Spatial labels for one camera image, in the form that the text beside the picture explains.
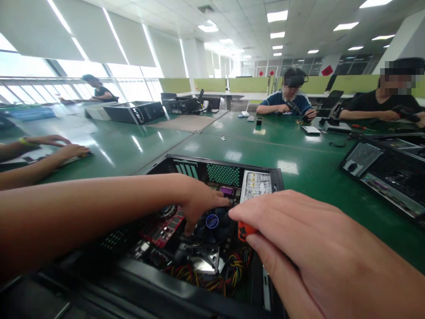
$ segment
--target white roller blind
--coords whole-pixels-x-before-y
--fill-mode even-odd
[[[207,72],[208,72],[208,75],[214,75],[213,54],[212,54],[211,51],[205,50],[205,59],[207,61]]]
[[[185,64],[180,40],[151,27],[149,27],[149,31],[164,77],[185,78]]]
[[[121,45],[131,65],[155,67],[141,23],[108,12]]]
[[[53,1],[90,61],[127,64],[102,8],[82,0]]]
[[[0,32],[22,55],[83,60],[47,0],[0,0]]]
[[[214,69],[220,69],[220,62],[218,60],[218,54],[212,53],[212,61],[214,62]]]

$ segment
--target person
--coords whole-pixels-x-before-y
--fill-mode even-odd
[[[229,205],[182,174],[37,185],[0,192],[0,201],[2,281],[164,206],[182,206],[190,235],[204,212]],[[229,217],[259,230],[247,241],[291,318],[423,317],[425,276],[338,208],[286,190],[239,204]]]
[[[35,150],[39,145],[53,145],[60,147],[60,149],[56,153],[31,165],[1,172],[0,191],[34,185],[67,160],[76,156],[84,156],[90,152],[88,148],[71,144],[69,140],[60,135],[23,137],[17,142],[0,145],[0,162],[17,158],[27,152]]]
[[[280,112],[283,114],[306,115],[309,120],[316,117],[317,112],[311,107],[307,95],[300,91],[307,75],[300,69],[289,68],[285,71],[283,77],[282,89],[270,94],[257,107],[257,114],[269,114]],[[300,112],[291,111],[285,101],[292,101],[298,107]]]
[[[354,98],[341,111],[342,120],[362,120],[378,118],[381,121],[396,121],[400,116],[392,111],[395,106],[404,105],[416,113],[425,126],[425,112],[416,99],[407,94],[415,75],[424,73],[425,60],[422,58],[401,58],[390,63],[379,77],[378,88]]]
[[[118,98],[115,97],[111,91],[103,86],[103,83],[99,81],[98,78],[91,74],[83,75],[82,80],[86,81],[94,90],[94,96],[92,96],[91,101],[101,101],[101,102],[117,102]]]

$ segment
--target orange screwdriver handle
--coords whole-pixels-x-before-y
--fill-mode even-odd
[[[254,227],[248,225],[247,223],[244,222],[239,222],[238,223],[238,228],[239,228],[239,239],[241,241],[246,242],[247,241],[247,236],[257,233],[258,230],[256,230]]]

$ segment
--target cpu fan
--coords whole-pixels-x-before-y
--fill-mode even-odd
[[[218,207],[202,215],[193,232],[200,243],[216,246],[229,235],[231,220],[226,207]]]

